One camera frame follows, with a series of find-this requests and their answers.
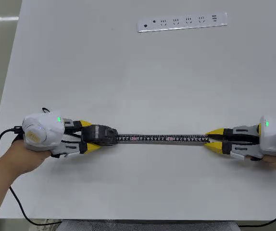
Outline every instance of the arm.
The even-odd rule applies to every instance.
[[[49,156],[49,151],[33,152],[26,149],[23,141],[16,141],[12,144],[0,158],[0,206],[14,180],[36,169]]]

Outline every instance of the power cord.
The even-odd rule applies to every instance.
[[[259,228],[259,227],[265,227],[265,226],[271,225],[275,222],[276,222],[276,218],[265,223],[265,224],[261,224],[261,225],[239,225],[239,227],[240,228]]]
[[[22,127],[14,127],[14,128],[12,128],[12,129],[7,129],[7,130],[3,131],[3,132],[0,134],[0,140],[1,140],[2,136],[3,136],[5,133],[7,133],[7,132],[14,132],[15,134],[20,134],[20,133],[22,133]],[[27,217],[27,215],[26,215],[26,213],[25,213],[25,211],[24,211],[24,208],[23,208],[23,206],[22,206],[22,203],[21,203],[20,200],[18,199],[16,193],[14,192],[14,190],[13,190],[13,188],[12,188],[11,186],[10,186],[10,191],[11,191],[12,195],[14,196],[15,200],[17,201],[17,203],[18,203],[18,205],[19,205],[19,207],[20,207],[20,209],[21,209],[21,211],[22,211],[22,213],[23,213],[23,216],[25,217],[25,219],[26,219],[29,223],[31,223],[31,224],[33,224],[33,225],[35,225],[35,226],[56,225],[56,224],[62,223],[62,221],[53,222],[53,223],[46,223],[46,224],[37,224],[37,223],[33,222],[32,220],[30,220],[30,219]]]

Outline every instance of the white table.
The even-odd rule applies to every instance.
[[[136,32],[141,18],[213,11],[226,11],[228,26]],[[0,133],[43,106],[142,134],[203,134],[276,116],[276,1],[24,0]],[[50,158],[13,187],[32,218],[276,216],[276,172],[203,147],[120,144]],[[21,217],[7,194],[0,218]]]

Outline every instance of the black cable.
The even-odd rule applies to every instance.
[[[48,110],[46,107],[42,107],[42,111],[43,111],[44,113],[50,112],[50,110]]]
[[[16,128],[12,128],[12,129],[7,129],[7,130],[3,131],[3,132],[0,134],[0,140],[1,140],[2,136],[3,136],[5,133],[10,132],[10,131],[16,132],[17,130],[16,130]],[[22,206],[22,203],[21,203],[20,200],[18,199],[16,193],[14,192],[14,190],[13,190],[13,188],[12,188],[11,186],[10,186],[10,191],[11,191],[11,193],[13,194],[15,200],[17,201],[17,203],[18,203],[18,205],[19,205],[19,207],[20,207],[20,209],[21,209],[21,211],[22,211],[22,213],[23,213],[23,216],[25,217],[25,219],[26,219],[29,223],[31,223],[31,224],[33,224],[33,225],[35,225],[35,226],[55,225],[55,224],[60,224],[60,223],[62,223],[62,221],[53,222],[53,223],[46,223],[46,224],[37,224],[37,223],[34,223],[32,220],[30,220],[30,219],[27,217],[27,215],[26,215],[26,213],[25,213],[25,211],[24,211],[24,208],[23,208],[23,206]]]
[[[261,225],[239,225],[240,228],[258,228],[258,227],[264,227],[270,224],[273,224],[274,222],[276,222],[276,218],[265,223],[265,224],[261,224]]]

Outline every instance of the socket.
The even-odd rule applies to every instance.
[[[200,27],[226,26],[226,12],[211,14],[187,14],[183,16],[154,17],[139,20],[137,32],[179,30]]]

